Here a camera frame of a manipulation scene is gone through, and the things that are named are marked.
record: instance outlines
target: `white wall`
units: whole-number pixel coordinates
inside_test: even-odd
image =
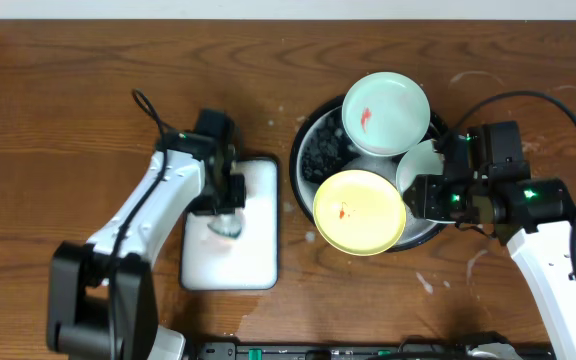
[[[576,0],[0,0],[0,19],[576,20]]]

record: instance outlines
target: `green light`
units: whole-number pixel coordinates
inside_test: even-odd
[[[534,197],[537,197],[537,193],[528,189],[528,190],[524,190],[524,196],[526,196],[526,199],[532,199]]]

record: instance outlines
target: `wood grain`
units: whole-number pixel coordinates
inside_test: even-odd
[[[152,153],[156,130],[131,88],[182,129],[202,107],[226,110],[247,149],[279,156],[281,201],[295,206],[287,166],[297,119],[382,70],[423,84],[449,123],[517,89],[547,91],[576,112],[576,22],[0,21],[0,358],[59,357],[44,345],[52,252],[105,224]],[[520,122],[535,175],[561,177],[576,196],[568,120],[513,99],[471,121],[507,119]],[[280,280],[252,293],[181,290],[177,226],[155,267],[161,322],[245,342],[394,343],[479,330],[548,340],[506,249],[477,234],[446,229],[419,248],[362,258],[321,237],[306,242],[316,230],[298,210],[281,225]],[[468,284],[467,261],[482,249]]]

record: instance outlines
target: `brown wooden surface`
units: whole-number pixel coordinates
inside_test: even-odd
[[[55,357],[44,345],[52,252],[105,224],[152,152],[156,130],[131,88],[179,128],[202,107],[228,111],[249,150],[279,156],[281,201],[296,206],[287,166],[297,118],[380,70],[423,84],[449,123],[511,89],[548,91],[576,112],[576,23],[0,21],[0,358]],[[568,120],[520,99],[472,123],[507,119],[520,121],[535,175],[560,176],[576,197]],[[528,286],[495,242],[447,229],[414,250],[359,258],[321,237],[305,241],[315,228],[298,209],[281,222],[280,280],[253,293],[181,290],[177,226],[155,267],[161,322],[248,342],[394,343],[478,330],[547,341]],[[467,284],[467,261],[482,249]]]

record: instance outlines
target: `yellow bowl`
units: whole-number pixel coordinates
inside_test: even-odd
[[[313,215],[317,229],[332,246],[359,256],[390,249],[406,226],[406,207],[397,189],[363,170],[328,178],[315,194]]]

